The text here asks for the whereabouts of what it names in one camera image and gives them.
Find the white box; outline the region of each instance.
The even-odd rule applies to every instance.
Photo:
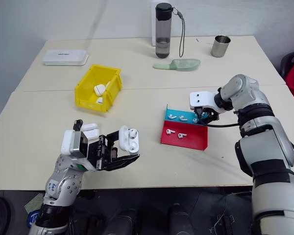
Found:
[[[43,57],[44,65],[84,65],[88,54],[86,50],[48,50]]]

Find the robotic hand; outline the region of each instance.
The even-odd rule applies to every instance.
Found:
[[[135,129],[122,126],[107,136],[98,136],[95,124],[82,126],[76,120],[73,130],[65,132],[55,169],[46,183],[46,194],[40,217],[32,225],[30,235],[61,235],[68,227],[72,204],[82,186],[86,171],[116,170],[139,158],[139,139]],[[128,156],[118,157],[114,141],[128,151]]]
[[[253,233],[294,235],[294,150],[258,82],[236,75],[217,93],[190,93],[190,107],[199,124],[239,126],[242,139],[235,144],[236,155],[241,170],[253,177]],[[237,124],[208,124],[231,109]]]

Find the blue object on floor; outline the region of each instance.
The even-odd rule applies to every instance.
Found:
[[[37,221],[39,217],[39,210],[32,211],[27,216],[27,227],[30,227]]]

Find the metal cup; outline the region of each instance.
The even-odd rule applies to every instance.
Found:
[[[228,36],[218,35],[211,49],[211,55],[214,57],[223,57],[231,39]]]

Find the white earbud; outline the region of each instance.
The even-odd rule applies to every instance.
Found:
[[[99,129],[94,129],[90,131],[83,131],[88,141],[96,140],[99,138]]]
[[[169,119],[175,119],[176,116],[173,116],[172,114],[169,114],[169,115],[168,115],[168,118],[169,118]]]
[[[166,130],[166,133],[167,133],[167,135],[170,135],[171,133],[175,133],[175,131],[170,130],[170,129],[167,129],[167,130]]]
[[[131,139],[135,139],[136,136],[137,136],[137,130],[136,130],[136,129],[130,129],[130,130],[129,130],[129,137],[130,137]]]
[[[94,129],[98,129],[98,125],[96,123],[85,124],[80,128],[81,131],[90,131]]]
[[[102,104],[102,103],[103,103],[103,99],[102,99],[102,97],[99,97],[99,98],[96,100],[96,103],[97,103],[97,104]]]
[[[178,133],[177,137],[179,139],[183,138],[184,136],[187,136],[187,134],[183,134],[183,133]]]
[[[184,118],[183,115],[179,116],[180,121],[187,121],[187,118]]]
[[[99,84],[97,86],[94,86],[94,91],[97,96],[102,96],[102,94],[104,93],[105,90],[106,90],[106,87],[103,84]]]

